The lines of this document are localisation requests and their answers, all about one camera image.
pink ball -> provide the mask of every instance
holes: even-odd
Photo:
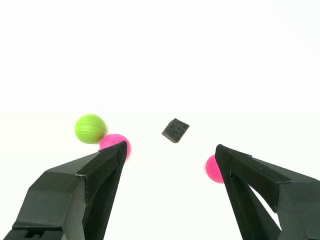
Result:
[[[224,179],[222,178],[222,175],[221,175],[220,169],[218,167],[215,155],[212,155],[206,161],[205,170],[206,170],[206,173],[208,174],[209,178],[211,178],[211,180],[213,180],[219,184],[224,183]]]
[[[121,143],[122,141],[126,141],[126,144],[127,144],[126,159],[128,159],[128,157],[131,153],[131,145],[130,145],[130,142],[128,141],[128,139],[120,134],[109,134],[109,135],[105,136],[100,142],[100,150],[111,147],[111,146],[116,145],[118,143]]]

black sponge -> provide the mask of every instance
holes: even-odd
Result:
[[[180,141],[188,128],[188,124],[175,118],[168,124],[168,126],[166,126],[165,130],[162,132],[162,135],[176,144]]]

